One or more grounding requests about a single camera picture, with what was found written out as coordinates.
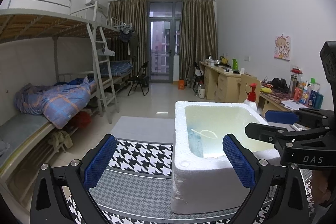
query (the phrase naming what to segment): brown curtain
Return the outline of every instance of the brown curtain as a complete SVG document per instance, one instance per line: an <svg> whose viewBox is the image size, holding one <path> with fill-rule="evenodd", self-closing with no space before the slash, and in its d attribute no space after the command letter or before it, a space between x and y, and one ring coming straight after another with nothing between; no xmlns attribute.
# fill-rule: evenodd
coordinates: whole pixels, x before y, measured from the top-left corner
<svg viewBox="0 0 336 224"><path fill-rule="evenodd" d="M213 0L183 0L180 79L186 79L194 62L217 58L217 32Z"/></svg>
<svg viewBox="0 0 336 224"><path fill-rule="evenodd" d="M138 34L139 47L137 57L132 58L133 75L138 73L141 65L146 61L147 41L147 0L116 0L111 1L109 20L111 18L132 24L133 30ZM112 38L111 49L115 51L115 60L130 60L127 53L127 44L118 37Z"/></svg>

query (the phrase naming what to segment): glass door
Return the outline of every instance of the glass door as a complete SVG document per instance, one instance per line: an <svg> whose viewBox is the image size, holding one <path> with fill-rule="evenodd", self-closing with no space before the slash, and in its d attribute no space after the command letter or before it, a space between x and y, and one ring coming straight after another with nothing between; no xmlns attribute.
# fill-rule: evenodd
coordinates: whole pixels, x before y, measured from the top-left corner
<svg viewBox="0 0 336 224"><path fill-rule="evenodd" d="M150 80L173 81L174 56L179 54L181 1L148 2Z"/></svg>

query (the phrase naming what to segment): styrofoam box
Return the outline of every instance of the styrofoam box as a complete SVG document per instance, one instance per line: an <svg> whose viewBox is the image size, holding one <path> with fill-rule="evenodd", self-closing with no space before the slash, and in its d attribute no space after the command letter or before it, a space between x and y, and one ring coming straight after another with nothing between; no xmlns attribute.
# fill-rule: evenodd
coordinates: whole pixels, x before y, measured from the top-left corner
<svg viewBox="0 0 336 224"><path fill-rule="evenodd" d="M245 126L250 122L267 124L245 104L176 102L171 197L174 213L214 212L242 204L249 189L242 186L223 152L222 140L228 133L234 134L258 159L280 164L280 155L272 144L246 136ZM203 157L189 148L191 128L197 132L207 130L201 137Z"/></svg>

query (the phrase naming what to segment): cartoon girl poster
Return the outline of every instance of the cartoon girl poster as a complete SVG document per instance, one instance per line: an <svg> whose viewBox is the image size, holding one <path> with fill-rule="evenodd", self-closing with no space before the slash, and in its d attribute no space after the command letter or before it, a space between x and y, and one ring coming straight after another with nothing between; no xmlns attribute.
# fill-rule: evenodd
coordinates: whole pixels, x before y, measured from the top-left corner
<svg viewBox="0 0 336 224"><path fill-rule="evenodd" d="M291 38L285 37L283 34L275 39L274 58L289 61L291 53Z"/></svg>

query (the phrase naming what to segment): bed ladder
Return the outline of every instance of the bed ladder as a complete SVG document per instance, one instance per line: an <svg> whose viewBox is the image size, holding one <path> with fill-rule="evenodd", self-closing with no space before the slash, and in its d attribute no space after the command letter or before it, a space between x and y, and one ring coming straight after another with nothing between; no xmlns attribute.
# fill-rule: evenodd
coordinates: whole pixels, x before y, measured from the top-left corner
<svg viewBox="0 0 336 224"><path fill-rule="evenodd" d="M117 112L119 112L119 105L117 102L117 96L116 96L116 92L114 89L114 84L113 84L113 77L111 74L111 66L110 66L110 57L109 56L105 56L106 60L103 61L99 61L98 59L98 54L97 54L97 44L100 43L106 43L106 38L103 32L103 28L101 26L99 26L99 31L100 31L100 35L102 37L102 41L97 41L96 40L96 31L97 31L97 24L96 22L94 22L94 24L92 25L92 29L89 23L86 24L86 28L87 31L89 33L90 36L90 40L92 43L92 52L93 52L93 72L94 72L94 80L97 83L97 101L98 101L98 108L99 108L99 113L100 116L103 116L103 111L102 111L102 105L101 105L101 101L103 101L104 104L104 108L105 108L105 112L107 115L107 119L109 121L109 123L112 123L112 111L109 110L109 104L112 103L114 101L115 103L115 110ZM109 71L109 78L107 80L105 80L104 82L102 81L101 78L101 73L100 73L100 64L102 63L107 63L107 68ZM104 85L110 83L111 85L111 89L112 89L112 98L109 100L106 100L105 97L105 91L104 91Z"/></svg>

